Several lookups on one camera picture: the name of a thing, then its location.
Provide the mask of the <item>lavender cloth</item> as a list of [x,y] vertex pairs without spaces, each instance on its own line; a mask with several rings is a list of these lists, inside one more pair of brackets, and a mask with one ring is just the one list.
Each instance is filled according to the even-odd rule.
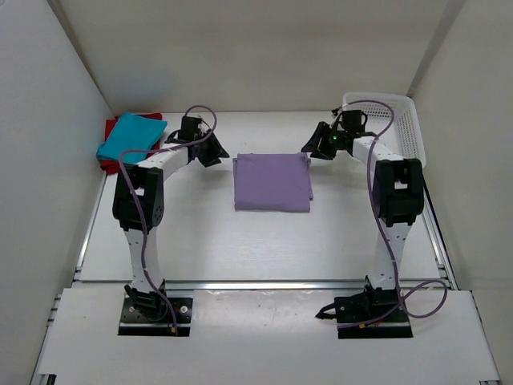
[[306,154],[239,154],[232,163],[235,210],[310,211],[313,190]]

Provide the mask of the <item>teal t shirt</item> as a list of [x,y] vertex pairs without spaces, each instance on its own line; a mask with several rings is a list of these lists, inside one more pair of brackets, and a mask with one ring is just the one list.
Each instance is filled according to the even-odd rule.
[[105,142],[99,145],[96,158],[117,161],[126,150],[150,150],[160,141],[166,127],[167,123],[163,120],[124,113],[118,118]]

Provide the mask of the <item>red t shirt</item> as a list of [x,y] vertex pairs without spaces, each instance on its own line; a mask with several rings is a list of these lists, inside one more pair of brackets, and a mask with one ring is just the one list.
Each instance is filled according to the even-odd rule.
[[[152,113],[152,114],[142,114],[138,115],[154,120],[163,120],[163,115],[161,113]],[[105,122],[105,131],[104,131],[104,142],[108,138],[109,134],[111,133],[111,130],[115,126],[115,123],[117,122],[118,117],[115,117],[112,120],[107,120]],[[155,143],[155,145],[151,149],[159,149],[160,148],[160,141],[158,143]],[[116,174],[119,170],[119,160],[99,160],[100,168],[107,173],[107,175]]]

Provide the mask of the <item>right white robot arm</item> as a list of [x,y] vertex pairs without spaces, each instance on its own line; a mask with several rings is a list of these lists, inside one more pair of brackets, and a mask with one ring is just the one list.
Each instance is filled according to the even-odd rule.
[[367,189],[378,239],[374,262],[360,294],[338,298],[332,307],[345,328],[408,317],[400,293],[398,273],[406,238],[424,208],[422,163],[405,158],[366,131],[368,115],[362,110],[332,111],[333,122],[320,122],[302,148],[311,157],[333,160],[345,151],[366,166]]

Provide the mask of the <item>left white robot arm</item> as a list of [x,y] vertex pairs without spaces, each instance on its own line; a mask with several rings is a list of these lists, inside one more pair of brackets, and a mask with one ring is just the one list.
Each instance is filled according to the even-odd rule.
[[[164,182],[195,160],[207,168],[229,158],[214,134],[216,125],[216,117],[209,125],[200,116],[186,113],[180,128],[165,140],[166,148],[127,150],[121,155],[112,211],[131,257],[132,280],[125,291],[131,306],[150,322],[176,319],[157,250],[157,227],[164,219]],[[143,159],[125,162],[135,154]]]

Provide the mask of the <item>white plastic basket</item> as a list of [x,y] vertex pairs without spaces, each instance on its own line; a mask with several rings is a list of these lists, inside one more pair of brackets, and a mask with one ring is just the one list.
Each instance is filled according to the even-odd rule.
[[351,91],[343,96],[344,110],[361,110],[367,117],[366,131],[378,134],[390,122],[390,109],[394,122],[380,141],[400,156],[417,158],[426,166],[426,153],[422,141],[414,101],[404,95],[379,92]]

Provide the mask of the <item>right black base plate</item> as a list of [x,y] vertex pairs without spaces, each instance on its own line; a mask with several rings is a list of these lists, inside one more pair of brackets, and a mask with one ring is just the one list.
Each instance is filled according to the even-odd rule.
[[414,336],[410,319],[398,300],[378,300],[362,295],[336,297],[315,318],[334,320],[338,339],[396,339]]

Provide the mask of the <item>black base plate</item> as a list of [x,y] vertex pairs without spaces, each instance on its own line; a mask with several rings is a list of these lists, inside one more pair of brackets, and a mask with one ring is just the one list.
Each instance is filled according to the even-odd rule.
[[334,320],[338,339],[396,339],[414,336],[410,319],[398,300],[378,300],[362,295],[336,297],[315,318]]
[[165,310],[163,304],[156,312],[143,310],[126,296],[119,317],[118,335],[120,336],[151,336],[151,337],[188,337],[191,332],[193,297],[169,297],[176,317]]

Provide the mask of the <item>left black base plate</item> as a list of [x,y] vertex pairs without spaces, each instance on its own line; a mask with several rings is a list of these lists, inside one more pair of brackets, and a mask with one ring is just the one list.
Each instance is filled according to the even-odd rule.
[[156,312],[143,310],[126,296],[119,317],[118,335],[120,336],[151,336],[151,337],[188,337],[191,332],[193,297],[169,297],[176,317],[165,310],[163,304]]

